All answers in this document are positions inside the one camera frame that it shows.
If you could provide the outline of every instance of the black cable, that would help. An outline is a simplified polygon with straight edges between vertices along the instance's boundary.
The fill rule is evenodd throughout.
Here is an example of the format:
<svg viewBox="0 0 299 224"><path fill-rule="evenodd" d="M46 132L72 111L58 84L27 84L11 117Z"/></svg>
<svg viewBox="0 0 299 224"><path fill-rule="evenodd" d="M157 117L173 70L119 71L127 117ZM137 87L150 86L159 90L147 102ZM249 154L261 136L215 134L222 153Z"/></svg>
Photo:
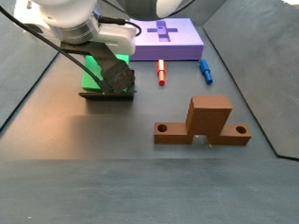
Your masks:
<svg viewBox="0 0 299 224"><path fill-rule="evenodd" d="M185 4L170 16L175 15L177 13L179 13L181 11L183 11L193 3L195 2L195 0L191 0L187 4Z"/></svg>
<svg viewBox="0 0 299 224"><path fill-rule="evenodd" d="M38 39L40 39L47 45L50 45L59 53L62 53L91 76L94 81L98 83L98 86L100 86L100 79L99 77L87 69L87 67L72 57L70 56L44 36L42 36L36 31L34 31L26 24L23 24L4 9L3 5L0 4L0 11L4 13L7 18L16 23L24 30L27 30Z"/></svg>
<svg viewBox="0 0 299 224"><path fill-rule="evenodd" d="M138 29L138 34L135 36L138 37L142 33L142 27L138 24L125 20L123 18L99 17L98 22L111 25L133 25Z"/></svg>
<svg viewBox="0 0 299 224"><path fill-rule="evenodd" d="M138 34L135 35L138 37L142 34L142 27L138 24L135 24L135 23L133 23L130 21L126 21L126 23L129 25L133 25L138 29Z"/></svg>

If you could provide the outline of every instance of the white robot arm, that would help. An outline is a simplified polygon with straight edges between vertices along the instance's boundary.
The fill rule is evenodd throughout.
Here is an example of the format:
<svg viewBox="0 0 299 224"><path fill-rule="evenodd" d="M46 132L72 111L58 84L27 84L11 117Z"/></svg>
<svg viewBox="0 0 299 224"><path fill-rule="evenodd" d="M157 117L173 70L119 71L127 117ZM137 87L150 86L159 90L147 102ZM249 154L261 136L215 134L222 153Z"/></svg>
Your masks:
<svg viewBox="0 0 299 224"><path fill-rule="evenodd" d="M183 0L118 0L137 20L167 17ZM98 0L18 0L15 17L54 43L106 43L115 54L135 52L137 28L131 24L99 24Z"/></svg>

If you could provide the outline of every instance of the purple cross shape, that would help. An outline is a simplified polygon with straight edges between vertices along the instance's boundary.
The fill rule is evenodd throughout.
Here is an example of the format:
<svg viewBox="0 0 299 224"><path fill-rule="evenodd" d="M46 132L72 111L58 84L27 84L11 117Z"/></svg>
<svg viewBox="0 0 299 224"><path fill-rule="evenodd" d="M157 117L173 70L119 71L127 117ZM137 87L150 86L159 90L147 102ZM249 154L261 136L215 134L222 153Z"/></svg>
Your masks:
<svg viewBox="0 0 299 224"><path fill-rule="evenodd" d="M169 32L178 32L177 28L167 28L165 21L157 21L157 28L147 29L147 32L158 32L161 42L171 42Z"/></svg>

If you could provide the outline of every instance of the green object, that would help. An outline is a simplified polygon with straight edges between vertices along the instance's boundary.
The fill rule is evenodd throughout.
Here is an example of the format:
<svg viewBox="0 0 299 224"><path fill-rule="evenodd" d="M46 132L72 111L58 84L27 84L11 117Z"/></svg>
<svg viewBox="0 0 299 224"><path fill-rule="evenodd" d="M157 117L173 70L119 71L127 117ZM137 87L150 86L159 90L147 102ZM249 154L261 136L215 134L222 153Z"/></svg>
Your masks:
<svg viewBox="0 0 299 224"><path fill-rule="evenodd" d="M129 55L118 54L117 57L129 64L129 62L130 62ZM103 80L103 77L100 75L102 68L99 66L99 63L92 58L92 56L86 57L86 67L99 77L99 79ZM100 92L100 87L99 87L98 83L92 80L92 78L90 77L87 72L84 72L83 77L82 77L82 88L86 91Z"/></svg>

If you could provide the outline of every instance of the brown block with holes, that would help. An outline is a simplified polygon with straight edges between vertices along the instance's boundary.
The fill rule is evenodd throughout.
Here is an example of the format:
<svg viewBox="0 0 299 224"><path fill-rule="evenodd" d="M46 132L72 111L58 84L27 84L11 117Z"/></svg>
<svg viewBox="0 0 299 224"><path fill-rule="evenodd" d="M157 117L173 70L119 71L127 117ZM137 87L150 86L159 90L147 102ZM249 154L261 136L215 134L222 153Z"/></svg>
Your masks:
<svg viewBox="0 0 299 224"><path fill-rule="evenodd" d="M207 136L207 138L210 144L247 145L251 133L245 123L227 123L219 136Z"/></svg>
<svg viewBox="0 0 299 224"><path fill-rule="evenodd" d="M227 96L195 95L191 98L186 119L189 135L219 135L231 110L233 106Z"/></svg>
<svg viewBox="0 0 299 224"><path fill-rule="evenodd" d="M194 135L187 135L185 122L157 122L154 142L157 144L191 144Z"/></svg>

